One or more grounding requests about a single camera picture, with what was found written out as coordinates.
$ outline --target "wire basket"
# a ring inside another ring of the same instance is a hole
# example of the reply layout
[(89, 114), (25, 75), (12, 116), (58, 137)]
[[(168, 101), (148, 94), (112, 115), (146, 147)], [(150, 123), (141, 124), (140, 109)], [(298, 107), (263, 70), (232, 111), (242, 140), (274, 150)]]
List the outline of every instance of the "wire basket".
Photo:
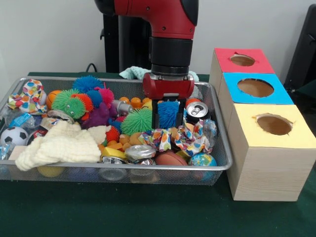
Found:
[[(10, 94), (21, 93), (28, 79), (40, 80), (48, 94), (53, 90), (72, 88), (76, 78), (26, 77), (17, 80), (0, 103), (5, 108)], [(116, 99), (120, 97), (145, 98), (142, 82), (125, 79), (101, 79), (110, 88)], [(213, 185), (224, 170), (232, 165), (232, 153), (224, 127), (223, 118), (214, 88), (205, 82), (196, 82), (203, 95), (203, 102), (212, 112), (211, 119), (216, 122), (218, 137), (211, 155), (217, 166), (170, 166), (170, 165), (133, 165), (103, 163), (60, 162), (52, 165), (20, 171), (13, 160), (0, 160), (0, 180), (62, 181), (62, 182), (105, 182), (105, 183), (145, 183), (178, 185)]]

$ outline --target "red box top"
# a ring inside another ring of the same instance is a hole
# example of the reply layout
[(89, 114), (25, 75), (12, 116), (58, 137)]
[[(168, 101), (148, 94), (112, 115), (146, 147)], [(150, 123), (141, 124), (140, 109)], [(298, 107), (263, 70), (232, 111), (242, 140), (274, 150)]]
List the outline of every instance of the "red box top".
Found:
[(215, 53), (224, 73), (275, 73), (261, 49), (215, 48)]

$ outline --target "soccer ball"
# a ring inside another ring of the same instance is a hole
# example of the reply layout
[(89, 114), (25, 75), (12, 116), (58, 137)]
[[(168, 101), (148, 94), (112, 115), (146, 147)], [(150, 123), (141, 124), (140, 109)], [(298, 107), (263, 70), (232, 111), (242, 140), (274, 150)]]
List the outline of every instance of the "soccer ball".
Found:
[(16, 146), (25, 146), (29, 135), (20, 127), (7, 128), (1, 134), (0, 145), (3, 146), (7, 142), (12, 142)]

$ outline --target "purple toy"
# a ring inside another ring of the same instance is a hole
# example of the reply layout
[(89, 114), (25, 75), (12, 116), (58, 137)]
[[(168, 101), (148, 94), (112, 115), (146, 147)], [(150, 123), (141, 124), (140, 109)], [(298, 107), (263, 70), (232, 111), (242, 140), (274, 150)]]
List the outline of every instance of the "purple toy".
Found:
[(109, 125), (109, 118), (117, 116), (117, 112), (114, 106), (109, 109), (104, 102), (100, 104), (99, 108), (95, 108), (89, 113), (89, 118), (81, 125), (83, 129), (91, 127)]

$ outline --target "stacked boxes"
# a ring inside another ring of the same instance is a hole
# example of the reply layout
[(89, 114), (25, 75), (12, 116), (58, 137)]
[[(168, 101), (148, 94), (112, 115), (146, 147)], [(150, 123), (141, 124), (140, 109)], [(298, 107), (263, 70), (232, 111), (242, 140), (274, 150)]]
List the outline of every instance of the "stacked boxes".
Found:
[(234, 200), (296, 201), (316, 138), (259, 49), (215, 49), (215, 87), (234, 155)]

